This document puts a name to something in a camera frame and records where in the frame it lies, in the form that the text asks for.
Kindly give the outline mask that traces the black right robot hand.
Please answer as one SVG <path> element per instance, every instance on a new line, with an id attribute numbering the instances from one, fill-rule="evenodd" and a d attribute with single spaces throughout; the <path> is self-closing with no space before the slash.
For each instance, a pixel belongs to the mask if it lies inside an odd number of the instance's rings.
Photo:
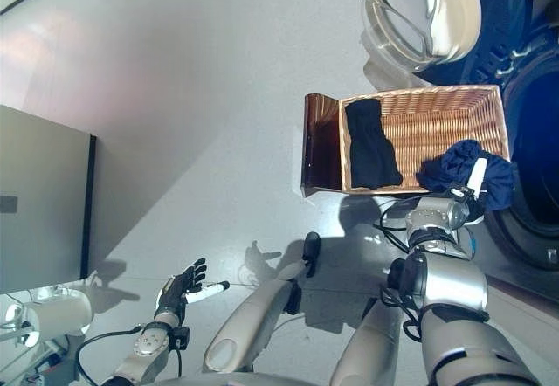
<path id="1" fill-rule="evenodd" d="M 483 220 L 485 199 L 480 196 L 486 169 L 487 159 L 477 159 L 466 186 L 450 188 L 452 205 L 449 208 L 449 221 L 452 229 L 478 224 Z"/>

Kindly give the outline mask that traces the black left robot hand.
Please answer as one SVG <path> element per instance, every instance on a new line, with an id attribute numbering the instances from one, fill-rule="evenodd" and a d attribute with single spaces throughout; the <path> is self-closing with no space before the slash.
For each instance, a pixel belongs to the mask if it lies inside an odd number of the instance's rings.
<path id="1" fill-rule="evenodd" d="M 155 314 L 168 312 L 181 319 L 185 315 L 187 305 L 208 299 L 230 288 L 231 284 L 226 280 L 204 284 L 206 270 L 206 259 L 199 258 L 181 273 L 171 276 L 158 293 Z"/>

